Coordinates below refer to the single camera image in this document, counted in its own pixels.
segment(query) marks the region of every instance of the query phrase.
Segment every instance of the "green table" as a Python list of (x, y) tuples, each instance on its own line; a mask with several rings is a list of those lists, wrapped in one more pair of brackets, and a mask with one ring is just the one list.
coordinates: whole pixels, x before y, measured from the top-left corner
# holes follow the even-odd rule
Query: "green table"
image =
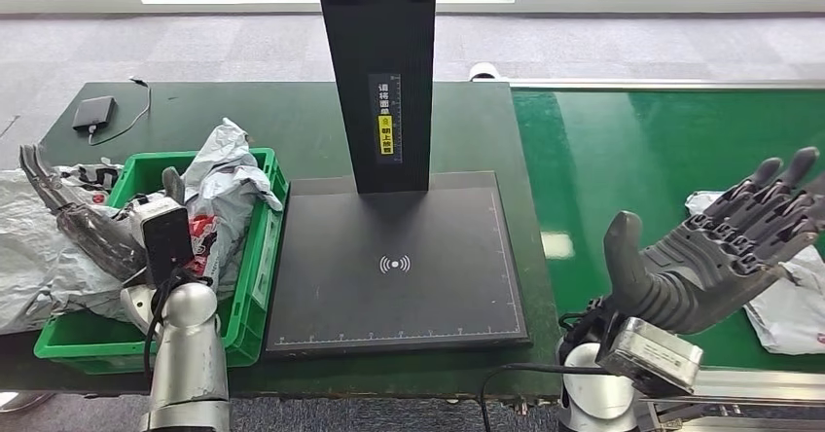
[[(78, 100), (115, 95), (121, 114), (109, 127), (114, 132), (140, 109), (144, 93), (127, 84), (86, 85), (44, 139), (49, 158), (71, 163), (106, 156), (121, 162), (138, 151), (192, 150), (228, 116), (249, 131), (253, 145), (274, 148), (290, 178), (351, 172), (333, 84), (154, 87), (151, 121), (91, 149), (69, 127)], [(231, 388), (236, 394), (284, 396), (454, 397), (473, 394), (492, 366), (553, 362), (556, 313), (581, 310), (588, 299), (609, 291), (601, 240), (617, 210), (638, 213), (645, 224), (642, 243), (651, 242), (684, 218), (691, 192), (724, 189), (767, 156), (787, 160), (806, 145), (825, 151), (823, 113), (825, 87), (437, 84), (433, 170), (496, 171), (533, 347), (261, 363), (231, 371)], [(14, 367), (0, 388), (144, 388), (139, 376), (91, 378), (36, 360), (34, 339), (3, 338), (0, 361)], [(709, 369), (699, 380), (706, 396), (733, 395), (732, 378), (738, 386), (773, 378), (773, 384), (808, 386), (794, 395), (825, 399), (814, 388), (825, 383), (822, 376), (807, 374), (825, 372), (825, 356), (766, 353), (741, 312), (691, 341), (705, 350)], [(777, 379), (761, 371), (785, 372)], [(552, 397), (558, 390), (554, 376), (519, 373), (502, 376), (491, 388), (502, 397)]]

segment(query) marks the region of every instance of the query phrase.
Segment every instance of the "crumpled plastic bag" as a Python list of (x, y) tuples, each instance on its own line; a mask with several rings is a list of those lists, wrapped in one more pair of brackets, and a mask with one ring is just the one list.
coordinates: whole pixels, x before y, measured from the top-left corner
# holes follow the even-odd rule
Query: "crumpled plastic bag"
[[(195, 251), (195, 259), (187, 267), (211, 278), (210, 287), (223, 300), (233, 294), (237, 283), (238, 251), (255, 204), (263, 200), (274, 211), (283, 210), (283, 204), (249, 152), (246, 132), (227, 118), (212, 130), (181, 177)], [(162, 197), (160, 191), (137, 201)]]
[[(721, 192), (699, 191), (685, 206), (701, 213)], [(806, 247), (780, 264), (791, 273), (745, 305), (745, 313), (760, 344), (777, 354), (825, 352), (825, 263), (816, 248)]]
[[(94, 204), (106, 201), (123, 167), (56, 169)], [(0, 171), (0, 335), (39, 330), (50, 316), (82, 308), (115, 316), (121, 286), (57, 229), (22, 170)]]

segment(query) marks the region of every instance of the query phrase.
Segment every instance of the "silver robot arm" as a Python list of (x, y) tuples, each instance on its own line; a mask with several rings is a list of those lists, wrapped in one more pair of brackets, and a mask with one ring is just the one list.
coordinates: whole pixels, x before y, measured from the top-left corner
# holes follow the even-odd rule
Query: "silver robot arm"
[[(121, 302), (132, 323), (146, 333), (156, 290), (125, 288)], [(173, 289), (162, 308), (151, 406), (142, 432), (229, 432), (226, 353), (220, 338), (215, 293), (202, 283)]]

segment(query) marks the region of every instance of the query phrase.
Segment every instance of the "sticker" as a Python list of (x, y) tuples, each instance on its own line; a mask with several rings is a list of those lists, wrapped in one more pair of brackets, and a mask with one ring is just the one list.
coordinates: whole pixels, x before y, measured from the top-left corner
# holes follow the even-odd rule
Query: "sticker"
[(370, 96), (376, 126), (376, 159), (379, 164), (400, 164), (401, 75), (370, 74)]

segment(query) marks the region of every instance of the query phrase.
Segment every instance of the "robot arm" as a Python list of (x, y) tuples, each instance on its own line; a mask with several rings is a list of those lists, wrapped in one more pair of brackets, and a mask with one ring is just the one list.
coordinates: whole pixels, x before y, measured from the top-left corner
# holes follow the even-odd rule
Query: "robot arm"
[[(651, 397), (693, 393), (702, 351), (676, 335), (727, 318), (787, 277), (779, 264), (816, 241), (825, 229), (825, 173), (795, 189), (818, 154), (800, 150), (775, 179), (781, 161), (765, 160), (641, 252), (639, 218), (625, 211), (614, 218), (604, 237), (613, 291), (586, 312), (561, 317), (567, 333), (557, 351), (564, 366), (613, 376), (564, 376), (562, 429), (634, 430), (633, 389)], [(578, 320), (569, 325), (571, 318)]]

